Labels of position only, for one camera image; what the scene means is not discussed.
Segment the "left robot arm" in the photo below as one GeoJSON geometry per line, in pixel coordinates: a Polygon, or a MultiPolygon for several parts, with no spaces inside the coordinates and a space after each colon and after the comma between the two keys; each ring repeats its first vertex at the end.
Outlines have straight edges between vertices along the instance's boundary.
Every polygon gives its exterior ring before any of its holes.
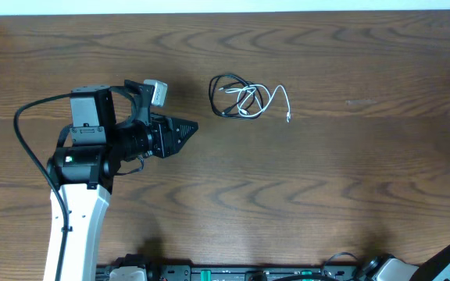
{"type": "Polygon", "coordinates": [[[166,89],[155,80],[128,80],[122,87],[72,90],[73,122],[62,130],[48,160],[58,191],[51,195],[46,280],[92,280],[122,162],[175,155],[198,130],[196,122],[151,112],[151,106],[163,105],[166,89]]]}

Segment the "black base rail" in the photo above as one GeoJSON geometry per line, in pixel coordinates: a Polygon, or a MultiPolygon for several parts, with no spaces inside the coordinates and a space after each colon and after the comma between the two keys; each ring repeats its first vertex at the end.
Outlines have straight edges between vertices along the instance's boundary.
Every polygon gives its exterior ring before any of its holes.
{"type": "Polygon", "coordinates": [[[392,254],[366,261],[348,252],[319,265],[197,265],[184,259],[154,259],[128,254],[110,265],[99,265],[95,281],[255,281],[255,280],[409,280],[417,271],[392,254]]]}

